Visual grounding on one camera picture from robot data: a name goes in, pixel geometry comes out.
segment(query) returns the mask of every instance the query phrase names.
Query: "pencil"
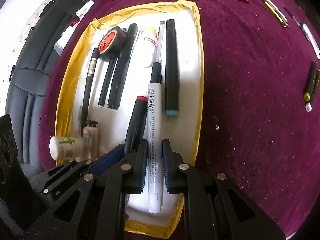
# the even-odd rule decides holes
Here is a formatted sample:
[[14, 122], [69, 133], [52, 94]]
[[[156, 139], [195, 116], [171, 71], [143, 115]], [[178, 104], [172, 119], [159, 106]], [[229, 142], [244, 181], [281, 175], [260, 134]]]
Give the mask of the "pencil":
[[281, 22], [282, 26], [284, 28], [287, 27], [287, 25], [285, 24], [285, 22], [280, 18], [280, 16], [276, 13], [276, 11], [268, 4], [267, 1], [264, 2], [266, 4], [266, 6], [268, 6], [268, 8], [270, 9], [270, 11], [279, 19], [279, 21]]

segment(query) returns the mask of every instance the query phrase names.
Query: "purple tablecloth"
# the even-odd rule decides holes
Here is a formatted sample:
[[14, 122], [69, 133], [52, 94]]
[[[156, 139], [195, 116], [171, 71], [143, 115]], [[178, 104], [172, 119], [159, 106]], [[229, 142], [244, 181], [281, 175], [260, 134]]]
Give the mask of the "purple tablecloth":
[[[85, 15], [63, 50], [45, 99], [38, 146], [45, 168], [54, 165], [48, 145], [63, 75], [87, 25], [122, 8], [166, 1], [177, 0], [98, 0]], [[239, 0], [190, 1], [200, 11], [204, 45], [196, 166], [230, 176], [289, 236], [320, 192], [320, 100], [307, 113], [302, 97], [315, 53], [286, 13], [290, 29], [281, 27], [261, 0], [249, 0], [249, 5]], [[309, 23], [293, 0], [272, 1]]]

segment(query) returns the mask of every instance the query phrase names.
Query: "chair backrest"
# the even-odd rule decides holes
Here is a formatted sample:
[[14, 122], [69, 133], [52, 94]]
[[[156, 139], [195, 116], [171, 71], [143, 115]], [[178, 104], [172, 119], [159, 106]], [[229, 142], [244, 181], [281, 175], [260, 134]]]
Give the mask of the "chair backrest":
[[59, 55], [53, 48], [84, 5], [82, 0], [52, 0], [30, 31], [10, 82], [5, 113], [10, 114], [18, 160], [30, 179], [44, 171], [38, 157], [39, 122]]

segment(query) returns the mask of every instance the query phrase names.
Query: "red label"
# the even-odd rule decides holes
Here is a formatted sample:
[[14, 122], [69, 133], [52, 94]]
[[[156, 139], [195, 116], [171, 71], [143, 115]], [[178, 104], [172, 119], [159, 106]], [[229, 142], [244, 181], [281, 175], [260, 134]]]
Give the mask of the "red label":
[[100, 46], [99, 46], [99, 51], [103, 52], [104, 50], [106, 50], [107, 48], [109, 48], [109, 46], [111, 45], [111, 43], [113, 42], [113, 40], [115, 39], [116, 36], [116, 31], [113, 30], [112, 32], [110, 32], [108, 35], [106, 35], [104, 37], [104, 39], [101, 41]]

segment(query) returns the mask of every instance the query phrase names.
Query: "white marker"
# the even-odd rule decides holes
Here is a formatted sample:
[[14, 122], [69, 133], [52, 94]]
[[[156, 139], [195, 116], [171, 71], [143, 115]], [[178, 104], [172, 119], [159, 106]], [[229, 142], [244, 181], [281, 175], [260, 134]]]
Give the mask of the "white marker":
[[151, 80], [148, 85], [148, 188], [149, 212], [157, 214], [161, 210], [162, 201], [162, 93], [161, 93], [161, 45], [164, 31], [164, 21], [160, 22], [157, 38], [155, 62], [152, 65]]

